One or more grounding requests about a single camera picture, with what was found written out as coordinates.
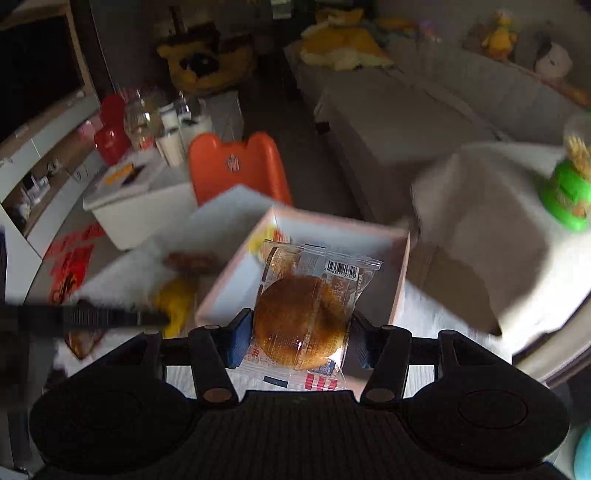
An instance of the yellow plush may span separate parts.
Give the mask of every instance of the yellow plush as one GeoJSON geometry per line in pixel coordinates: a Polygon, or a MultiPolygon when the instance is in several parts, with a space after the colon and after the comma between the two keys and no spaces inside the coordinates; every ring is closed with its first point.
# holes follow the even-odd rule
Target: yellow plush
{"type": "Polygon", "coordinates": [[[230,53],[220,53],[217,56],[219,70],[217,72],[197,77],[195,72],[181,67],[182,59],[191,53],[204,52],[212,54],[205,43],[195,41],[171,47],[158,47],[158,55],[168,60],[170,79],[177,90],[193,93],[197,96],[219,92],[235,85],[248,77],[255,68],[255,56],[250,46],[239,47],[230,53]]]}
{"type": "Polygon", "coordinates": [[[363,8],[355,8],[349,12],[337,10],[336,8],[324,8],[316,12],[316,23],[328,21],[330,25],[340,25],[341,27],[352,27],[361,22],[363,18],[363,8]]]}
{"type": "Polygon", "coordinates": [[[364,28],[326,27],[304,38],[300,58],[308,65],[333,70],[386,67],[394,64],[364,28]]]}
{"type": "Polygon", "coordinates": [[[193,311],[196,285],[185,278],[168,282],[156,295],[154,307],[164,312],[170,324],[164,329],[164,338],[178,337],[193,311]]]}
{"type": "Polygon", "coordinates": [[[517,43],[517,34],[509,31],[512,22],[509,12],[499,10],[495,14],[495,18],[499,27],[485,38],[482,46],[486,48],[486,55],[489,58],[507,61],[515,43],[517,43]]]}

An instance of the round bun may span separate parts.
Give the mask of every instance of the round bun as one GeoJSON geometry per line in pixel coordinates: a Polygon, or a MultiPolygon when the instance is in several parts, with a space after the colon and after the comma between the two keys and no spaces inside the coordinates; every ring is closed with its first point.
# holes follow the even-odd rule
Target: round bun
{"type": "Polygon", "coordinates": [[[345,310],[321,278],[282,278],[256,303],[256,344],[273,361],[296,370],[324,365],[343,345],[346,329],[345,310]]]}

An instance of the white table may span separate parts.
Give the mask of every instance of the white table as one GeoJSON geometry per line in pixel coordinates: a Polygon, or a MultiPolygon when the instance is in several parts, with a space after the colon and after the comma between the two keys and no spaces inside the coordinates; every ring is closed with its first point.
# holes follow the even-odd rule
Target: white table
{"type": "Polygon", "coordinates": [[[591,291],[591,230],[563,227],[537,193],[564,155],[545,145],[467,145],[413,184],[421,239],[482,278],[513,354],[561,328],[591,291]]]}

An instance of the white storage box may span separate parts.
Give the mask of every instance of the white storage box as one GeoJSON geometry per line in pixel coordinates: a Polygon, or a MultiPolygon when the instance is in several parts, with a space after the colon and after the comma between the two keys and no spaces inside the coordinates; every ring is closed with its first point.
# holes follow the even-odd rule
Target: white storage box
{"type": "Polygon", "coordinates": [[[188,218],[197,209],[188,165],[165,166],[156,149],[132,154],[111,167],[84,199],[84,210],[95,214],[119,250],[137,247],[154,233],[188,218]],[[106,180],[126,165],[145,164],[137,179],[121,187],[126,176],[106,180]]]}
{"type": "Polygon", "coordinates": [[[383,261],[356,308],[377,325],[394,324],[410,253],[408,232],[275,205],[251,232],[197,309],[196,326],[224,326],[243,308],[255,307],[265,267],[258,251],[263,241],[273,239],[277,231],[292,244],[326,247],[383,261]]]}

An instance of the packaged bread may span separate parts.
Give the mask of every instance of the packaged bread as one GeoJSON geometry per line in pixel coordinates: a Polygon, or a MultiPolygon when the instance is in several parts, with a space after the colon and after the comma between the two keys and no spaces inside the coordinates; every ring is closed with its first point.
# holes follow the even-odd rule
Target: packaged bread
{"type": "Polygon", "coordinates": [[[311,377],[315,390],[344,388],[349,319],[382,262],[271,241],[261,252],[253,338],[241,368],[290,389],[305,390],[311,377]]]}

